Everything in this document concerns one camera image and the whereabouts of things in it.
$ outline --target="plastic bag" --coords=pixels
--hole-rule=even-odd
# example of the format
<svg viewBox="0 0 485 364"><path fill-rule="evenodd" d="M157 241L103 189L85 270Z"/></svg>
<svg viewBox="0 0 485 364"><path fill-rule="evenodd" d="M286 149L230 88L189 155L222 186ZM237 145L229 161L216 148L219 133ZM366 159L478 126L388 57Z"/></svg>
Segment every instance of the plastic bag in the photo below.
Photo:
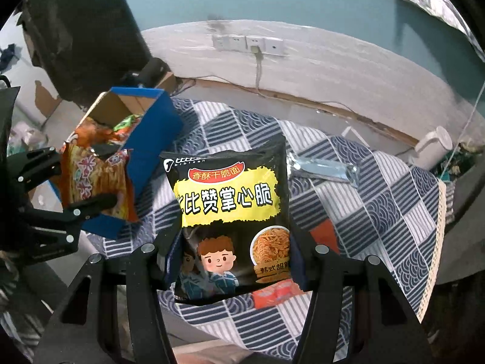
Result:
<svg viewBox="0 0 485 364"><path fill-rule="evenodd" d="M290 277L284 137L247 152L161 157L182 210L176 301L225 299Z"/></svg>
<svg viewBox="0 0 485 364"><path fill-rule="evenodd" d="M92 149L65 143L62 154L62 174L58 180L62 206L82 201L91 196L113 193L118 202L102 213L130 222L138 221L134 207L132 181L126 172L129 160L127 149L117 151L107 160L97 158Z"/></svg>

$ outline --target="plaid blanket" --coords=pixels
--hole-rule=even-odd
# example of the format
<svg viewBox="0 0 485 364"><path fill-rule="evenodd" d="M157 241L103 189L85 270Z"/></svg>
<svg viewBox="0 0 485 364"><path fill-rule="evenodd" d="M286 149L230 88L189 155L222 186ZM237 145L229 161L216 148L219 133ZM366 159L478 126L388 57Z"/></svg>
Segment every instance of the plaid blanket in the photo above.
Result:
<svg viewBox="0 0 485 364"><path fill-rule="evenodd" d="M445 186L427 171L347 139L289 121L226 104L173 98L184 122L171 151L203 156L227 149L245 151L275 134L287 150L306 157L360 166L360 186L292 177L290 212L310 231L330 218L340 253L356 259L378 255L403 289L420 320L426 311L443 240ZM89 235L101 253L114 257L151 242L169 226L179 205L160 167L136 204L140 222L124 228L117 240ZM298 344L311 293L271 308L256 310L251 294L212 305L174 303L171 291L159 292L161 305L189 324L244 348L291 359ZM346 356L351 322L351 290L343 295L335 360Z"/></svg>

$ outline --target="bolt head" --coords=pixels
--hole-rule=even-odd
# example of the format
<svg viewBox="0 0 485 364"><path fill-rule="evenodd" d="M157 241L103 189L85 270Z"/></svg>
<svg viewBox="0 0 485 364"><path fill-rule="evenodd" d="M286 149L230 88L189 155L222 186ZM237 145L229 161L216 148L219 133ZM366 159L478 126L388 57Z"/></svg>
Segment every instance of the bolt head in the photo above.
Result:
<svg viewBox="0 0 485 364"><path fill-rule="evenodd" d="M330 251L330 249L326 245L317 245L315 247L315 250L319 254L327 254Z"/></svg>
<svg viewBox="0 0 485 364"><path fill-rule="evenodd" d="M102 256L99 253L95 253L89 256L89 262L91 264L96 264L97 262L100 262L102 259Z"/></svg>
<svg viewBox="0 0 485 364"><path fill-rule="evenodd" d="M142 245L142 252L143 253L153 252L154 249L155 249L155 245L153 245L153 244L144 244L144 245Z"/></svg>
<svg viewBox="0 0 485 364"><path fill-rule="evenodd" d="M367 261L372 265L379 265L379 263L381 262L381 259L379 259L379 257L377 256L371 255L367 257Z"/></svg>

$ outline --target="brand logo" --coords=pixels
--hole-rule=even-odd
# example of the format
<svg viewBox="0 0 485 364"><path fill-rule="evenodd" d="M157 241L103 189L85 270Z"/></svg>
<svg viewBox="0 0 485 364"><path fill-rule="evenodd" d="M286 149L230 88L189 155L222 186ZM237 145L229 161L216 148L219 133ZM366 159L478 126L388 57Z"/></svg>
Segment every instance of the brand logo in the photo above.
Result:
<svg viewBox="0 0 485 364"><path fill-rule="evenodd" d="M163 167L165 168L166 172L170 171L172 165L174 165L174 161L172 159L165 159L163 161Z"/></svg>
<svg viewBox="0 0 485 364"><path fill-rule="evenodd" d="M202 163L204 161L205 160L201 159L200 157L178 157L175 159L175 161L173 159L163 160L163 167L165 168L166 172L169 172L172 166Z"/></svg>

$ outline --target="black snack bag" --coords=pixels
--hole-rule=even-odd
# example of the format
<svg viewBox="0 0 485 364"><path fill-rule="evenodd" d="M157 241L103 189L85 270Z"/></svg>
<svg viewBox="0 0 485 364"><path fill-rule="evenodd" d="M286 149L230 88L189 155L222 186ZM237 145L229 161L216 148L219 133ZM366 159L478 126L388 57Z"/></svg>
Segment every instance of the black snack bag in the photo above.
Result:
<svg viewBox="0 0 485 364"><path fill-rule="evenodd" d="M290 278L283 136L246 152L161 157L182 211L176 302L203 305Z"/></svg>

